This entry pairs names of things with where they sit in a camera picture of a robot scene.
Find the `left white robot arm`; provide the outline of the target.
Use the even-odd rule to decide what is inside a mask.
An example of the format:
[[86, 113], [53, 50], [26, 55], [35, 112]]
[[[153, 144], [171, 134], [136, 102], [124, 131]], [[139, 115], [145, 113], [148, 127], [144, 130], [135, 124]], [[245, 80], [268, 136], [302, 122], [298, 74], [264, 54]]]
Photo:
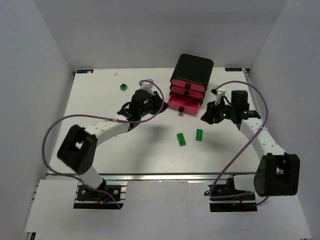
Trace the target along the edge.
[[146, 115], [155, 116], [164, 112], [169, 105], [154, 91], [138, 89], [131, 101], [126, 102], [115, 115], [115, 120], [101, 121], [81, 127], [73, 125], [65, 136], [57, 157], [72, 169], [88, 188], [106, 190], [106, 181], [93, 167], [96, 148], [117, 135], [136, 128]]

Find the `pink drawer with black knob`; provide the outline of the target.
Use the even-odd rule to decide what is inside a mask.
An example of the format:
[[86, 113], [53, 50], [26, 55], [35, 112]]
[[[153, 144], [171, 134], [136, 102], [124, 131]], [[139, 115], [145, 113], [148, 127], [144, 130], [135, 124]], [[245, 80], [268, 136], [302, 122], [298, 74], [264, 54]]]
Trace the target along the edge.
[[188, 90], [193, 90], [193, 91], [201, 92], [201, 93], [205, 92], [207, 90], [207, 87], [202, 84], [199, 84], [196, 82], [190, 82], [190, 81], [186, 81], [186, 80], [182, 80], [182, 79], [177, 79], [177, 78], [172, 79], [171, 84], [176, 87], [183, 88], [183, 89], [186, 89], [186, 86], [189, 86]]

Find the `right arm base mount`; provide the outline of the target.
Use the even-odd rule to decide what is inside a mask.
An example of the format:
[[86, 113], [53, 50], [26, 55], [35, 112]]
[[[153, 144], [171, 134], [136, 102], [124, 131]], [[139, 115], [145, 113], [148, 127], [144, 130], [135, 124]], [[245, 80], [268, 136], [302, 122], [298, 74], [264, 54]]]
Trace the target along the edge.
[[258, 211], [256, 197], [253, 193], [243, 195], [245, 190], [235, 188], [234, 174], [223, 175], [212, 190], [209, 191], [215, 179], [205, 181], [206, 190], [203, 195], [209, 197], [209, 211], [211, 213], [253, 213]]

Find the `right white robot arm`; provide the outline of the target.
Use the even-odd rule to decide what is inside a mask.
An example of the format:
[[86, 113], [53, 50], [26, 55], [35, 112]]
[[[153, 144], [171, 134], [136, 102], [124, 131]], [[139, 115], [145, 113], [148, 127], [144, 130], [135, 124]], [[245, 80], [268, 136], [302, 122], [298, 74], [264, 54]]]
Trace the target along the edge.
[[224, 190], [213, 184], [207, 196], [213, 200], [234, 199], [256, 193], [260, 197], [294, 196], [298, 192], [300, 159], [280, 147], [259, 113], [250, 109], [248, 92], [233, 90], [228, 100], [224, 90], [212, 89], [216, 99], [207, 104], [201, 120], [212, 125], [230, 120], [248, 139], [260, 159], [254, 174], [236, 174], [226, 181]]

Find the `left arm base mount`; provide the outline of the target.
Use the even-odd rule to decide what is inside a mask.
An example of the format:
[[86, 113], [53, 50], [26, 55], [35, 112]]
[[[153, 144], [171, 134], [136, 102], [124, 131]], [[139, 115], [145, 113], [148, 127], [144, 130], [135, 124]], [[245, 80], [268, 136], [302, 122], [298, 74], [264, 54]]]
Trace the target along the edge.
[[120, 210], [126, 199], [127, 184], [111, 181], [106, 184], [105, 192], [96, 192], [79, 183], [76, 188], [73, 208], [82, 210]]

